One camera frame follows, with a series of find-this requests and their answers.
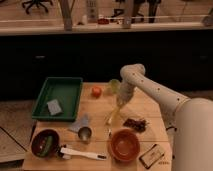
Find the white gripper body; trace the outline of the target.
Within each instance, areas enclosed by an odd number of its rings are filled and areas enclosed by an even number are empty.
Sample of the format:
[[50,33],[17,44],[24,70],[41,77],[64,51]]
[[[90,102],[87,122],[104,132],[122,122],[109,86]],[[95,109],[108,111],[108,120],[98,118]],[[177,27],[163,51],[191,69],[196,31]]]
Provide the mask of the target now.
[[116,105],[123,108],[133,97],[131,92],[119,92],[116,97]]

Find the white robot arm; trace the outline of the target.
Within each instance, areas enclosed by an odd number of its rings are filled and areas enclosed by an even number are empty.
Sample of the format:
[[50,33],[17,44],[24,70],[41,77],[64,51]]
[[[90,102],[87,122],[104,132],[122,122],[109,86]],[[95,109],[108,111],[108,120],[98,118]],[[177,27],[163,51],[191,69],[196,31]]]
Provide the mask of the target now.
[[125,65],[117,105],[126,105],[134,89],[146,93],[175,115],[171,171],[213,171],[213,101],[189,98],[145,76],[142,64]]

